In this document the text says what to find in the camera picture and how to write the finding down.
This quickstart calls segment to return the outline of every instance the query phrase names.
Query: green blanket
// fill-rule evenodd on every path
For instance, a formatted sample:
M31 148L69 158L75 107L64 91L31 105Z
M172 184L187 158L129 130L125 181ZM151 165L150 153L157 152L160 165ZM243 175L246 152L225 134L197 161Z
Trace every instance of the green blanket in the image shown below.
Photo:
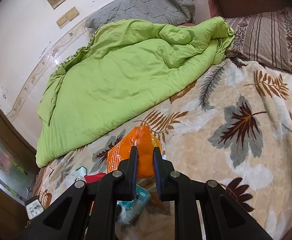
M50 76L38 107L36 162L88 144L220 63L234 30L215 17L193 27L122 20L102 26Z

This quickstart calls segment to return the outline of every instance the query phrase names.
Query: metal screw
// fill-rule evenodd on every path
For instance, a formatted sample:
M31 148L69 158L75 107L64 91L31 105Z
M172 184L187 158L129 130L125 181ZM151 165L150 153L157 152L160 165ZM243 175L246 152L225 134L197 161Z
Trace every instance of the metal screw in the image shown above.
M81 188L85 185L85 183L82 180L78 180L75 182L75 187L76 188Z
M116 177L116 178L120 177L121 175L122 175L121 171L114 171L113 172L113 176Z
M207 183L210 187L216 187L217 186L217 182L213 179L209 180Z
M172 176L173 178L177 178L177 177L179 177L179 175L180 175L180 173L178 171L172 171L170 173L170 176Z

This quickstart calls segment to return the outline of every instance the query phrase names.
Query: orange package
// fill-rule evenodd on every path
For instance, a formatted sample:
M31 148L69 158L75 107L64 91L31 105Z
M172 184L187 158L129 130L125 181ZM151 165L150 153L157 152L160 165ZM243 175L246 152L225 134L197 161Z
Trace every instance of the orange package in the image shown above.
M129 158L132 146L137 146L138 149L138 178L152 177L154 147L159 147L162 155L165 150L162 150L159 140L150 133L148 125L136 126L108 152L107 173L117 170L119 162Z

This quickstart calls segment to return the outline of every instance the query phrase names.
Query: brown striped pillowcase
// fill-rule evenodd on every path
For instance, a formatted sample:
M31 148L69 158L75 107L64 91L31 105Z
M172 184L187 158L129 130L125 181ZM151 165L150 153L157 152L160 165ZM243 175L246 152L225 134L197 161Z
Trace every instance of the brown striped pillowcase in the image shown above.
M292 9L225 19L236 30L227 57L242 56L292 72Z

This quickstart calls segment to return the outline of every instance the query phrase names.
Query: white tag with black writing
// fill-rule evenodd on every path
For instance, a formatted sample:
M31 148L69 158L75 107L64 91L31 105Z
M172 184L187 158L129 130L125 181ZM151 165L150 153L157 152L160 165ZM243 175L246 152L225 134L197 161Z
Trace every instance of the white tag with black writing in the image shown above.
M44 211L44 208L41 205L39 199L35 199L30 204L26 205L26 210L27 210L28 217L31 220L39 216Z

